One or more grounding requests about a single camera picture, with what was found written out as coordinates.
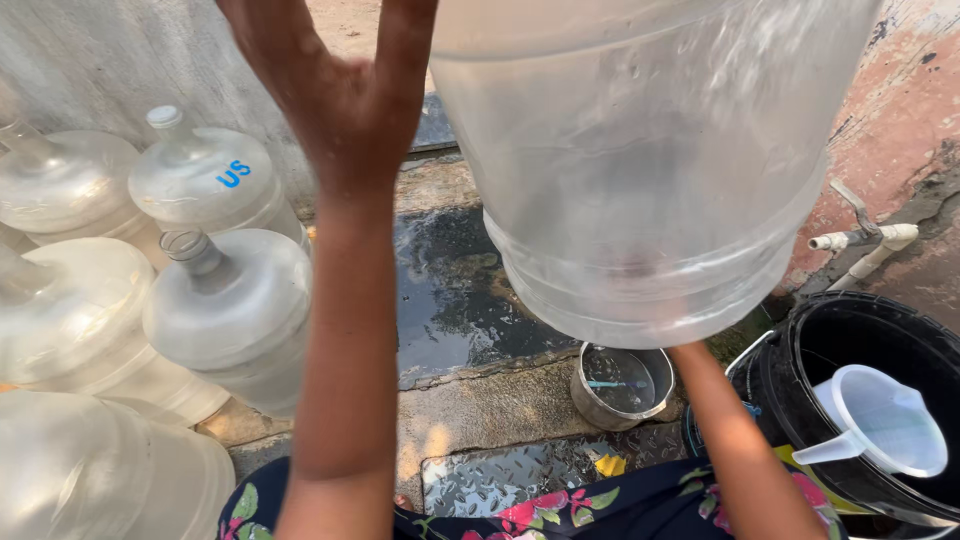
floral skirt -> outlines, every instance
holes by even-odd
[[[218,540],[270,540],[286,490],[290,458],[261,467],[224,507]],[[791,471],[830,540],[846,539],[827,497],[803,473]],[[730,539],[721,489],[705,458],[671,461],[558,491],[507,508],[491,518],[441,518],[394,510],[402,540]]]

foot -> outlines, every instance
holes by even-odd
[[[403,508],[404,510],[408,510],[411,512],[414,511],[414,504],[410,502],[409,497],[407,497],[406,495],[403,495],[402,493],[396,494],[396,497],[394,497],[394,503],[396,503],[397,506]]]

finger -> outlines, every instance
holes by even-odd
[[[251,63],[328,61],[303,0],[217,0],[241,52]]]
[[[437,1],[383,0],[374,65],[382,92],[423,99]]]

blue toothbrush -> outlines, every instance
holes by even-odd
[[[646,388],[646,382],[601,382],[600,380],[588,380],[587,386],[590,388],[616,388],[617,386],[632,386],[633,388]]]

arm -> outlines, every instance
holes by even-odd
[[[437,0],[384,0],[374,61],[331,56],[303,0],[219,4],[319,179],[312,332],[276,538],[387,538],[394,179],[420,118]]]
[[[684,380],[736,538],[826,540],[821,521],[707,347],[691,343],[668,353]]]

